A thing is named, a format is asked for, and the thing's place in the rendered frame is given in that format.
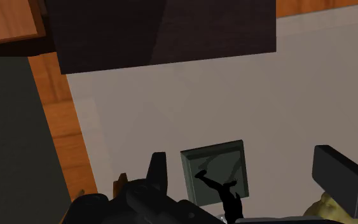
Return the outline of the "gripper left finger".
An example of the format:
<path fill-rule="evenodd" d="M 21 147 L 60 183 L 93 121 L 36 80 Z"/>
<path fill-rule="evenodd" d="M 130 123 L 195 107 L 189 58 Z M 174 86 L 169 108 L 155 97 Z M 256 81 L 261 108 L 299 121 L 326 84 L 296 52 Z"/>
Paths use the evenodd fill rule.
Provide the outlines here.
<path fill-rule="evenodd" d="M 154 152 L 144 179 L 125 183 L 117 197 L 82 195 L 61 224 L 225 224 L 188 200 L 167 195 L 166 153 Z"/>

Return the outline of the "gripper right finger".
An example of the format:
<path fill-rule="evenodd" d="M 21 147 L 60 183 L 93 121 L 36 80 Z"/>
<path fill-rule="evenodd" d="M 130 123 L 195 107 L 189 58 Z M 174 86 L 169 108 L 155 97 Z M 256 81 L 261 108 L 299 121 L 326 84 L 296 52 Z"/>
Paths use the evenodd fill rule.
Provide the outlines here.
<path fill-rule="evenodd" d="M 329 145 L 317 145 L 312 177 L 351 218 L 358 219 L 358 164 Z"/>

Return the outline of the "small brown object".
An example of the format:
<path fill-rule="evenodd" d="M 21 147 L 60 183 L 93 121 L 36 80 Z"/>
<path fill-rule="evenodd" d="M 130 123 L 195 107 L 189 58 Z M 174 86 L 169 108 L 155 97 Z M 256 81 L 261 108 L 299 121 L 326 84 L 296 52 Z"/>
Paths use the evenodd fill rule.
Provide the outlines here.
<path fill-rule="evenodd" d="M 113 181 L 113 198 L 115 199 L 125 184 L 128 183 L 128 178 L 126 173 L 121 173 L 119 178 L 116 181 Z"/>

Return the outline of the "yellow-green lumpy object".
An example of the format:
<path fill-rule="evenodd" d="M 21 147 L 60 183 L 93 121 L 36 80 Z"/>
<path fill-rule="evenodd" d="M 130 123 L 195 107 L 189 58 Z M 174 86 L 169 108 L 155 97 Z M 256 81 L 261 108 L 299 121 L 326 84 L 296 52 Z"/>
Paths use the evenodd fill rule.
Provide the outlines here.
<path fill-rule="evenodd" d="M 338 221 L 343 224 L 358 224 L 358 219 L 352 218 L 338 203 L 326 192 L 320 200 L 314 202 L 304 213 L 304 216 L 317 216 L 327 220 Z"/>

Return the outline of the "black figure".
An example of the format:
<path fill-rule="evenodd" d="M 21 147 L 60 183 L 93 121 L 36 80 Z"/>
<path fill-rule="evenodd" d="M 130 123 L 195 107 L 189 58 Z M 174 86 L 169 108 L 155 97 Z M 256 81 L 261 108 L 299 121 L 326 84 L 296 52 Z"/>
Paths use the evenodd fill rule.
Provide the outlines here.
<path fill-rule="evenodd" d="M 223 203 L 224 217 L 227 224 L 235 224 L 238 219 L 244 217 L 242 213 L 242 201 L 239 194 L 236 192 L 234 195 L 230 191 L 230 188 L 237 184 L 237 180 L 234 179 L 228 183 L 221 184 L 205 177 L 206 173 L 206 170 L 201 170 L 195 174 L 195 178 L 202 180 L 209 188 L 218 192 Z"/>

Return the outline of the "dark green square tray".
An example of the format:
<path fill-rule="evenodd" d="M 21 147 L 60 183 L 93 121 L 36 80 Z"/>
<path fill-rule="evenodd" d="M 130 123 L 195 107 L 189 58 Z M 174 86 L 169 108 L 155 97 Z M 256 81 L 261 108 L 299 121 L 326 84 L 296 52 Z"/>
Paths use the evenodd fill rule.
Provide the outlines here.
<path fill-rule="evenodd" d="M 207 206 L 221 202 L 216 190 L 195 178 L 195 174 L 201 170 L 207 171 L 206 178 L 220 184 L 237 180 L 237 184 L 230 188 L 230 192 L 238 193 L 241 198 L 249 196 L 242 140 L 183 150 L 181 160 L 188 200 L 192 203 Z"/>

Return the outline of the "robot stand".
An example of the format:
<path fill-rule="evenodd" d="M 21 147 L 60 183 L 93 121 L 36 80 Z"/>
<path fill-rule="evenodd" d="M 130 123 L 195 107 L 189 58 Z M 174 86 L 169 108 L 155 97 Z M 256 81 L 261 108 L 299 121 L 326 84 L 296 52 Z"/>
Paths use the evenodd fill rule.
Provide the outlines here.
<path fill-rule="evenodd" d="M 276 0 L 45 0 L 62 74 L 274 52 Z"/>

